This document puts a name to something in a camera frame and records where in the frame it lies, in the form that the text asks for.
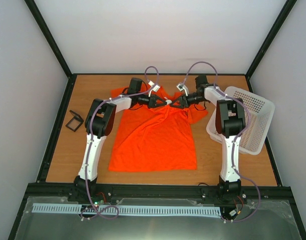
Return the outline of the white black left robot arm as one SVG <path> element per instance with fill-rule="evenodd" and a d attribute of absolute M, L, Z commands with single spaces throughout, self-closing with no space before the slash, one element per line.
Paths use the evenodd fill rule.
<path fill-rule="evenodd" d="M 116 113 L 131 109 L 134 105 L 158 108 L 167 105 L 156 95 L 160 85 L 148 81 L 146 91 L 141 91 L 143 81 L 131 78 L 129 86 L 116 97 L 107 100 L 94 99 L 88 112 L 85 128 L 87 133 L 86 149 L 81 168 L 75 177 L 74 185 L 80 197 L 92 201 L 97 195 L 96 182 L 98 163 L 107 136 L 111 133 Z"/>

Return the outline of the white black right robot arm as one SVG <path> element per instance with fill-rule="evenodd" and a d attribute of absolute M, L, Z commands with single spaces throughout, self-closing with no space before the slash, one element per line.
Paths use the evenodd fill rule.
<path fill-rule="evenodd" d="M 243 101 L 225 94 L 220 87 L 207 81 L 205 75 L 195 78 L 196 91 L 189 93 L 185 83 L 181 82 L 176 87 L 184 92 L 170 105 L 175 108 L 185 109 L 193 104 L 203 101 L 215 106 L 215 128 L 221 137 L 222 168 L 218 183 L 218 197 L 234 197 L 240 195 L 241 177 L 239 174 L 239 143 L 241 135 L 246 128 Z"/>

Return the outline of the orange t-shirt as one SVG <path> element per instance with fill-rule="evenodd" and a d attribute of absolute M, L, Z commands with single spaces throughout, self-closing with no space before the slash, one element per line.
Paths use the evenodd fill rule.
<path fill-rule="evenodd" d="M 136 104 L 124 110 L 108 169 L 113 172 L 196 170 L 191 126 L 206 117 L 200 104 L 148 108 Z"/>

